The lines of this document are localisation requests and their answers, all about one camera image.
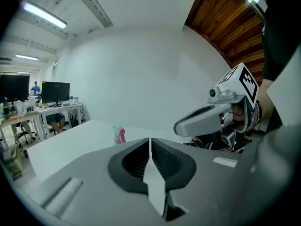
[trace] black shirt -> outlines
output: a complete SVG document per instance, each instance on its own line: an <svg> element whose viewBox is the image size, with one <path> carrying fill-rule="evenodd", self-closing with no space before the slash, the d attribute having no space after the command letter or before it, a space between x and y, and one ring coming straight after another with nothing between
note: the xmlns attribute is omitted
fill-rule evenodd
<svg viewBox="0 0 301 226"><path fill-rule="evenodd" d="M262 36L265 65L262 77L274 81L301 42L298 0L267 0L266 23ZM274 109L267 132L282 125Z"/></svg>

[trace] computer monitor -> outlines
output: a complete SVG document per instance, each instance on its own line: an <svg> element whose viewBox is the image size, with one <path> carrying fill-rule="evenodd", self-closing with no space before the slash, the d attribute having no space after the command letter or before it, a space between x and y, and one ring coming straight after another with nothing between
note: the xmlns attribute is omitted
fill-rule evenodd
<svg viewBox="0 0 301 226"><path fill-rule="evenodd" d="M42 82L42 102L43 104L69 100L70 83Z"/></svg>
<svg viewBox="0 0 301 226"><path fill-rule="evenodd" d="M17 100L25 101L29 95L29 76L27 75L0 75L0 103Z"/></svg>

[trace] wooden ceiling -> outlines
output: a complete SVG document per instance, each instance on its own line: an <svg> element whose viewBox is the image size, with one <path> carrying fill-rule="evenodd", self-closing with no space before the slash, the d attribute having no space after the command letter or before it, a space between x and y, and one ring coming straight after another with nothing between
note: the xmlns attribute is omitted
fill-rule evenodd
<svg viewBox="0 0 301 226"><path fill-rule="evenodd" d="M230 67L243 62L261 85L264 23L245 0L195 0L185 23L202 35Z"/></svg>

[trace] robotic arm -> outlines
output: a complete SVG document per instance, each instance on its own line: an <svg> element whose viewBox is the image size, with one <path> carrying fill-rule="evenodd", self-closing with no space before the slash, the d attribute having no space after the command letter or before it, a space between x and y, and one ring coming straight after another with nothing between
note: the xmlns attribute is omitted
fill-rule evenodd
<svg viewBox="0 0 301 226"><path fill-rule="evenodd" d="M209 91L208 104L199 108L174 125L174 132L182 137L209 135L213 142L223 140L234 150L245 146L245 131L254 121L254 107L259 86L240 63ZM232 107L240 104L244 109L245 124L236 125Z"/></svg>

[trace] white table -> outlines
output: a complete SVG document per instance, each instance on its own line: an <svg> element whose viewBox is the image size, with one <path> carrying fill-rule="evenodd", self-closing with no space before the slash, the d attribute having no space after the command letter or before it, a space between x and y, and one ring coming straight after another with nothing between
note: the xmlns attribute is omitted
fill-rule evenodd
<svg viewBox="0 0 301 226"><path fill-rule="evenodd" d="M3 133L2 128L5 127L5 126L17 124L19 122L23 122L23 121L27 121L27 120L31 120L31 119L33 119L33 124L34 124L34 128L36 130L38 139L40 139L41 141L44 140L43 132L42 132L42 124L40 124L40 117L39 117L39 114L37 112L30 112L30 113L23 113L23 114L19 114L19 115L13 115L9 119L3 119L1 121L1 124L0 124L0 133L3 137L3 141L4 141L4 144L7 147L7 149L8 149L8 144L7 144L6 139L4 137L4 133Z"/></svg>
<svg viewBox="0 0 301 226"><path fill-rule="evenodd" d="M40 114L40 123L41 123L41 125L44 124L44 126L45 126L45 128L42 126L44 138L48 139L51 137L49 130L48 130L46 116L75 109L75 110L77 110L77 117L78 117L79 124L81 124L81 114L80 114L81 107L82 107L81 104L77 104L77 105L51 107L51 108L44 108L44 109L39 108L37 111Z"/></svg>
<svg viewBox="0 0 301 226"><path fill-rule="evenodd" d="M191 137L177 136L172 130L154 131L133 127L124 129L126 141L146 137L163 138L179 143L191 141ZM78 157L107 148L113 143L112 124L88 121L28 148L27 153L38 179L44 181Z"/></svg>

